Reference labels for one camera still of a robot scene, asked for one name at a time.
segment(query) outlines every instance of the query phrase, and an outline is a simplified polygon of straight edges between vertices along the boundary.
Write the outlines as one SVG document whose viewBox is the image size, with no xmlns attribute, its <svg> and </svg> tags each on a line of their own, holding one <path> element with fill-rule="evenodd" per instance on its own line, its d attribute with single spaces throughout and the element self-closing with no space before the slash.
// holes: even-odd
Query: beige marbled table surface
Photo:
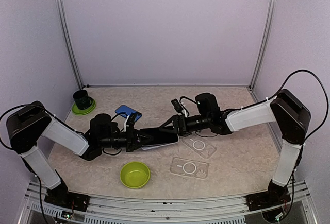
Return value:
<svg viewBox="0 0 330 224">
<path fill-rule="evenodd" d="M 192 99 L 197 94 L 215 94 L 221 110 L 238 108 L 253 103 L 246 88 L 220 87 L 118 87 L 89 88 L 96 100 L 96 108 L 85 116 L 70 113 L 66 123 L 85 132 L 89 120 L 98 113 L 115 115 L 115 109 L 125 104 L 143 114 L 137 129 L 156 127 L 176 114 L 171 100 L 185 95 Z M 191 115 L 198 114 L 194 104 L 184 101 Z M 116 122 L 122 128 L 124 118 Z M 203 131 L 202 135 L 211 134 Z M 207 141 L 217 150 L 203 159 L 183 142 L 148 151 L 124 151 L 118 156 L 103 154 L 93 161 L 85 161 L 66 148 L 55 144 L 49 156 L 72 191 L 114 197 L 143 199 L 191 199 L 229 196 L 261 191 L 267 188 L 276 169 L 278 152 L 265 125 L 250 127 L 226 136 L 209 137 Z M 205 179 L 179 176 L 170 172 L 174 157 L 209 163 Z M 123 165 L 141 161 L 149 166 L 151 178 L 142 189 L 126 188 L 119 179 Z"/>
</svg>

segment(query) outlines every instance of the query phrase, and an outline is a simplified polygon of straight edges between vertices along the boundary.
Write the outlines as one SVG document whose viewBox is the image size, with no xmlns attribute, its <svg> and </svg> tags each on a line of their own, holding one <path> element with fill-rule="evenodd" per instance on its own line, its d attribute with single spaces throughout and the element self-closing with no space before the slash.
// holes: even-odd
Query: blue object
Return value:
<svg viewBox="0 0 330 224">
<path fill-rule="evenodd" d="M 135 122 L 136 122 L 137 120 L 139 120 L 140 117 L 142 117 L 142 113 L 140 113 L 140 112 L 138 112 L 138 111 L 132 109 L 131 107 L 128 107 L 127 105 L 121 105 L 120 107 L 118 107 L 118 108 L 115 110 L 115 113 L 117 113 L 117 114 L 118 114 L 118 113 L 121 113 L 121 112 L 124 112 L 124 113 L 125 113 L 125 114 L 120 114 L 120 115 L 121 115 L 122 117 L 124 117 L 124 118 L 127 118 L 127 116 L 131 115 L 132 113 L 137 112 L 138 115 L 137 115 L 136 118 L 135 118 Z"/>
</svg>

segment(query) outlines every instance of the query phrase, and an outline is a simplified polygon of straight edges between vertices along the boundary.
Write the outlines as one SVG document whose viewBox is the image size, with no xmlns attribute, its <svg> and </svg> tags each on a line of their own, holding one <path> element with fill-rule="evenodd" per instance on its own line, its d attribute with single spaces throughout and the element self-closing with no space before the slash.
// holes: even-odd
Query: black smartphone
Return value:
<svg viewBox="0 0 330 224">
<path fill-rule="evenodd" d="M 179 141 L 179 136 L 177 134 L 159 131 L 158 127 L 140 129 L 140 131 L 153 137 L 153 140 L 147 144 L 144 144 L 142 148 L 165 146 L 177 143 Z"/>
</svg>

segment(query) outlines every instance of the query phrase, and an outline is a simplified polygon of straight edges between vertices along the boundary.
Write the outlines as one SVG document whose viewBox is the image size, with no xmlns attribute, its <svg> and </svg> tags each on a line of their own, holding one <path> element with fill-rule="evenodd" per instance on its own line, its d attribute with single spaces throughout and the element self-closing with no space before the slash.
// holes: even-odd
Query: bowl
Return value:
<svg viewBox="0 0 330 224">
<path fill-rule="evenodd" d="M 120 171 L 120 181 L 131 189 L 144 187 L 150 179 L 150 170 L 142 162 L 129 162 Z"/>
</svg>

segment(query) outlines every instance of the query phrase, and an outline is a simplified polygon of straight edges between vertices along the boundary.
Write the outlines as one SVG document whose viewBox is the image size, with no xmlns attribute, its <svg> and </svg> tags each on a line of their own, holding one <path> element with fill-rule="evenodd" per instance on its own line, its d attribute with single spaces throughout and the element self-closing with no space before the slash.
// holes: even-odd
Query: smartphone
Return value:
<svg viewBox="0 0 330 224">
<path fill-rule="evenodd" d="M 140 113 L 140 112 L 138 112 L 138 111 L 132 109 L 131 107 L 126 106 L 126 105 L 121 105 L 120 107 L 118 107 L 118 108 L 115 110 L 115 113 L 117 113 L 117 114 L 118 114 L 118 113 L 121 113 L 121 112 L 124 112 L 123 114 L 120 114 L 120 115 L 121 115 L 122 117 L 124 117 L 124 118 L 127 118 L 127 116 L 130 116 L 132 113 L 137 112 L 138 115 L 137 115 L 136 118 L 135 118 L 135 122 L 136 122 L 137 120 L 139 120 L 140 117 L 142 117 L 142 113 Z"/>
<path fill-rule="evenodd" d="M 177 134 L 159 131 L 158 127 L 140 129 L 140 131 L 153 137 L 153 140 L 151 142 L 142 146 L 143 150 L 171 145 L 179 141 L 179 136 Z"/>
</svg>

